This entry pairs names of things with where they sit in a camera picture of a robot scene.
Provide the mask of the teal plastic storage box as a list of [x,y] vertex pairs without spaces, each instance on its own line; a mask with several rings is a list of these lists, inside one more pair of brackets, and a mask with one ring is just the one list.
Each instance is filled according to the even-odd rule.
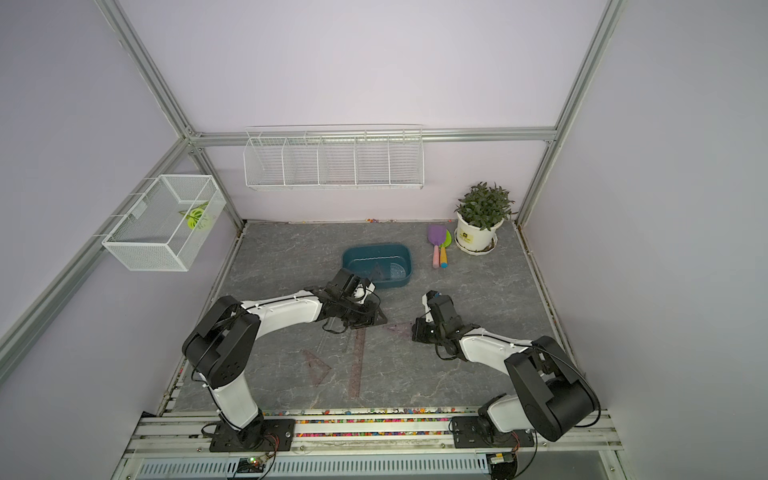
[[355,246],[342,254],[342,267],[368,278],[377,289],[400,288],[411,279],[411,252],[400,243]]

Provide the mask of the purple triangle ruler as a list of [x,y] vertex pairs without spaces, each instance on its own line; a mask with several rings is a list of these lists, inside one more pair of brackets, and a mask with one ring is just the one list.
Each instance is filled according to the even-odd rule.
[[397,338],[410,341],[412,339],[413,325],[411,323],[387,324],[384,326],[386,332]]

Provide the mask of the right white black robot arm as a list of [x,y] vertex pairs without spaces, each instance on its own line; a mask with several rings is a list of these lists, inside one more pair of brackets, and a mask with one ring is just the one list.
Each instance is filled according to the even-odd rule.
[[571,429],[588,428],[586,417],[601,411],[600,400],[560,344],[550,336],[518,340],[466,323],[448,295],[422,296],[424,313],[412,326],[412,340],[431,344],[444,361],[487,366],[509,376],[514,393],[500,394],[479,409],[459,438],[474,434],[492,446],[531,429],[556,441]]

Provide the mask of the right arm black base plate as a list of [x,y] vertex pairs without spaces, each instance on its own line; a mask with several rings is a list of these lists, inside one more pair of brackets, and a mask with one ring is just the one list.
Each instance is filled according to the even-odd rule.
[[492,423],[480,416],[456,416],[448,422],[454,447],[457,449],[533,447],[533,432],[513,430],[500,432]]

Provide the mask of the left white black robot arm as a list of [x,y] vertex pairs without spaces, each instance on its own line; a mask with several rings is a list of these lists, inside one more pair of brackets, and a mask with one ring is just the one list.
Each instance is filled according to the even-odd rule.
[[263,414],[244,371],[260,338],[299,324],[339,319],[347,329],[384,325],[387,317],[375,286],[300,290],[260,301],[219,298],[182,345],[182,353],[208,388],[224,425],[253,430]]

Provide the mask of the clear blue protractor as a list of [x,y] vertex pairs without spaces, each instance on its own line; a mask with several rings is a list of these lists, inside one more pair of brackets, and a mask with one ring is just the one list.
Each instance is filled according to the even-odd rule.
[[406,265],[397,261],[392,261],[390,263],[388,277],[390,282],[405,281],[408,278],[408,275],[409,273]]

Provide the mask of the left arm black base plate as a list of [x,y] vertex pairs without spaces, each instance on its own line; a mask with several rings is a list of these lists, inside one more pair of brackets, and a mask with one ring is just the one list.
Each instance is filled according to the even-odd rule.
[[254,426],[236,431],[221,420],[211,437],[209,451],[214,453],[289,451],[296,421],[289,418],[256,420]]

